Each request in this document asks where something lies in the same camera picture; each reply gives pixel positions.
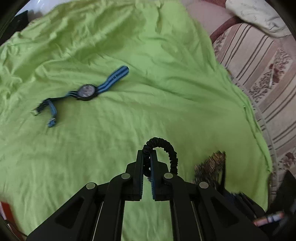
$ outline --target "striped blanket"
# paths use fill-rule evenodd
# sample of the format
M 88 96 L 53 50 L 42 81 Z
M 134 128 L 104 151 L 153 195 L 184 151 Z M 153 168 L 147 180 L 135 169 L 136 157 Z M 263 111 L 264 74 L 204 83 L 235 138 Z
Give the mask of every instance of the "striped blanket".
M 230 27 L 213 47 L 253 103 L 273 160 L 271 201 L 286 170 L 296 175 L 296 62 L 278 41 L 246 23 Z

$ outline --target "bristles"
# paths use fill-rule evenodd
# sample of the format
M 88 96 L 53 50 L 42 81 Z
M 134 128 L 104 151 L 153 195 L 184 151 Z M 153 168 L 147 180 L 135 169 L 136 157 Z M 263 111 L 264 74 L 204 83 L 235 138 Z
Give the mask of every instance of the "bristles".
M 217 189 L 219 186 L 219 176 L 225 165 L 225 159 L 225 152 L 217 151 L 203 163 L 196 165 L 193 183 L 207 182 L 210 186 Z

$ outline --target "red object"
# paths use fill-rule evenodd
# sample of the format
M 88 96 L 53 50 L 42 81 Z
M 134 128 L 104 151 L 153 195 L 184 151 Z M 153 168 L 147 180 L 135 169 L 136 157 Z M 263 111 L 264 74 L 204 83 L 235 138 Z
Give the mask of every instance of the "red object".
M 12 212 L 8 203 L 0 202 L 0 214 L 4 220 L 8 220 L 10 223 L 13 224 L 13 226 L 11 224 L 8 224 L 8 226 L 10 227 L 12 232 L 19 238 L 19 240 L 24 241 L 23 236 L 20 234 L 20 232 L 14 228 L 17 228 L 17 226 L 15 224 L 15 220 L 12 216 Z

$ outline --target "wrinkled sheet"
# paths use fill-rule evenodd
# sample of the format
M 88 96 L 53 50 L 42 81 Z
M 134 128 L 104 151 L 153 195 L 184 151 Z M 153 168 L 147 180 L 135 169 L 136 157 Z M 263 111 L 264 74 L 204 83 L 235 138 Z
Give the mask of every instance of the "wrinkled sheet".
M 271 160 L 246 95 L 216 61 L 211 41 L 177 1 L 60 5 L 0 47 L 0 200 L 30 233 L 88 182 L 110 181 L 151 137 L 171 142 L 178 173 L 225 151 L 226 189 L 267 207 Z M 48 97 L 130 73 L 83 102 L 30 110 Z M 158 151 L 160 161 L 167 154 Z M 168 202 L 127 202 L 123 240 L 172 240 Z

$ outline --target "pink object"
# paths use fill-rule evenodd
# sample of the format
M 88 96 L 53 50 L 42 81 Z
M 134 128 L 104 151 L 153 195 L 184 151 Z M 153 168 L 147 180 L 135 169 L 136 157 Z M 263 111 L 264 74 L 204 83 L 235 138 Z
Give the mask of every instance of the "pink object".
M 227 9 L 207 1 L 195 1 L 187 6 L 187 11 L 192 18 L 201 23 L 209 35 L 234 17 Z

